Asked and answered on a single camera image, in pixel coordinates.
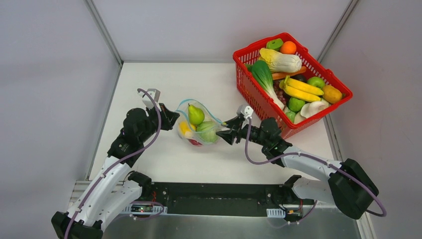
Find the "yellow toy bell pepper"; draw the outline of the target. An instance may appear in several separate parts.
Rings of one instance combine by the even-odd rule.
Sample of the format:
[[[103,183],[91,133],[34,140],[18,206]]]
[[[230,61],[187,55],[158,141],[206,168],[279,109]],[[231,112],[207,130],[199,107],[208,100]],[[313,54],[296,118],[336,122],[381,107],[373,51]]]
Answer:
[[[187,122],[182,121],[179,123],[179,133],[184,138],[193,138],[196,132],[196,126]]]

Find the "pale green toy cabbage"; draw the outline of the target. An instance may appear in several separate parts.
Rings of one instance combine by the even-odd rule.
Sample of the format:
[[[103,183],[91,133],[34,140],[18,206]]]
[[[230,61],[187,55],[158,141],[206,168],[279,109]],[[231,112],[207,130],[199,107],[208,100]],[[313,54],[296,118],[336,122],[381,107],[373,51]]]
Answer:
[[[198,137],[206,143],[215,143],[219,137],[216,135],[218,125],[214,121],[204,121],[197,125],[196,132]]]

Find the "green toy pear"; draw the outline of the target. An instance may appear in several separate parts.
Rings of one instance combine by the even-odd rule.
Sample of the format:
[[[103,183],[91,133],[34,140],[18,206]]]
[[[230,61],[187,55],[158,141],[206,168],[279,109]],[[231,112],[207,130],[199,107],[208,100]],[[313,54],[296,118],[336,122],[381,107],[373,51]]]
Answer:
[[[193,125],[200,125],[205,120],[205,113],[202,109],[188,104],[188,118]]]

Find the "clear zip top bag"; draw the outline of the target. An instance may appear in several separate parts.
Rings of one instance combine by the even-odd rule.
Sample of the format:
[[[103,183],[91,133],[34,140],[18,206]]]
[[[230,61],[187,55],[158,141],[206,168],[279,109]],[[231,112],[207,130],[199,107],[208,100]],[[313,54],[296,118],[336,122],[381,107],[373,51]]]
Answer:
[[[222,121],[199,101],[194,99],[181,101],[176,113],[180,115],[176,121],[177,134],[189,145],[208,146],[220,140],[216,133],[222,129]]]

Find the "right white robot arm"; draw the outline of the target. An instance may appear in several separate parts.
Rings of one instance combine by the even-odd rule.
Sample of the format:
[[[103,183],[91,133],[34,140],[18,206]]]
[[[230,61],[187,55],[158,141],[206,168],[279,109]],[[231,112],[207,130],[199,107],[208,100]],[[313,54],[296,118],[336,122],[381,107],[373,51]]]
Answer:
[[[312,199],[336,205],[346,216],[359,219],[364,213],[384,217],[387,211],[378,198],[379,190],[360,164],[347,159],[344,162],[320,158],[303,151],[281,137],[274,118],[261,122],[259,127],[251,124],[243,114],[223,123],[224,130],[216,135],[229,143],[245,140],[245,156],[252,164],[273,163],[308,174],[312,180],[294,175],[286,181],[283,199],[295,204],[300,199]],[[248,154],[249,143],[262,147],[266,161],[253,161]]]

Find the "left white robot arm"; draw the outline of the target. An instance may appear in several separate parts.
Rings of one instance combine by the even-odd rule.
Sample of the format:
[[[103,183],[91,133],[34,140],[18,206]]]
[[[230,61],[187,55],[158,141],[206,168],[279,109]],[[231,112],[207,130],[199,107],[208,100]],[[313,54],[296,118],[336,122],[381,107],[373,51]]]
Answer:
[[[51,223],[60,239],[100,239],[110,223],[135,200],[147,201],[151,178],[132,172],[137,159],[161,130],[173,129],[179,113],[163,103],[127,112],[120,134],[111,144],[100,172],[66,212],[56,212]]]

